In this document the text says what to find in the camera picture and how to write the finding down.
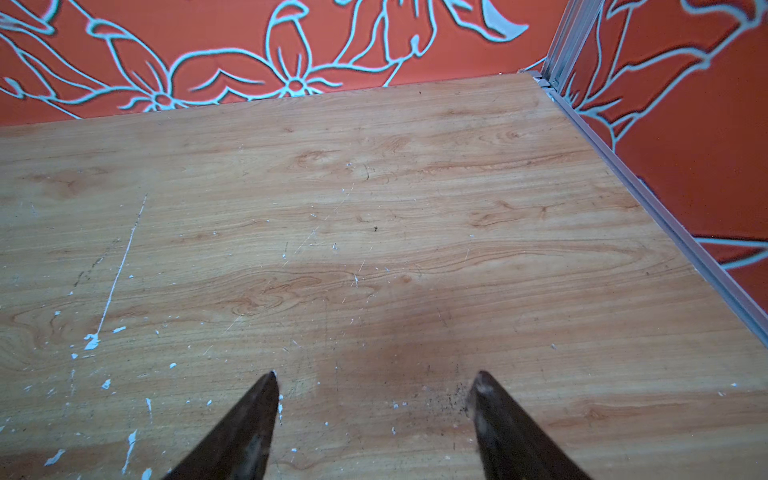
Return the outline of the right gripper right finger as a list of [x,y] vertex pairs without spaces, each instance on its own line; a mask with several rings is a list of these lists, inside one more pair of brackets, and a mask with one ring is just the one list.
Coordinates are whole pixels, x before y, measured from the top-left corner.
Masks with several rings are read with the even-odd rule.
[[487,371],[467,404],[487,479],[587,479],[579,467]]

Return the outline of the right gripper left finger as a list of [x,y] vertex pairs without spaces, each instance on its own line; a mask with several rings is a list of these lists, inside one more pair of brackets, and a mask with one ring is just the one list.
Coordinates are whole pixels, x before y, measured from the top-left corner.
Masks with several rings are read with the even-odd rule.
[[167,479],[262,479],[279,404],[274,372],[261,376]]

